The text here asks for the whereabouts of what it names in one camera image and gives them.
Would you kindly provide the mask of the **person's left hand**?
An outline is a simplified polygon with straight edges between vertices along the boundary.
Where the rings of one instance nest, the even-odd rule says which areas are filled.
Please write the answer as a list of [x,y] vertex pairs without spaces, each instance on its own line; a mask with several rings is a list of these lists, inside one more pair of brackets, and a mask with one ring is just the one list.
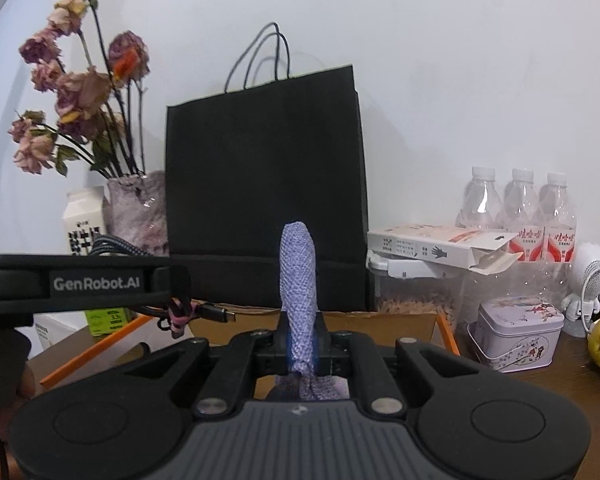
[[16,389],[14,402],[12,402],[12,405],[9,408],[0,409],[0,438],[5,447],[9,478],[11,479],[22,480],[24,479],[24,474],[21,471],[18,463],[14,459],[14,456],[12,456],[12,452],[10,452],[8,444],[9,426],[12,423],[12,418],[14,417],[15,412],[18,411],[23,406],[23,404],[26,404],[35,396],[35,391],[36,382],[34,379],[34,375],[32,370],[30,369],[29,363],[26,363],[24,364],[24,369],[20,378],[20,383],[18,385],[18,388]]

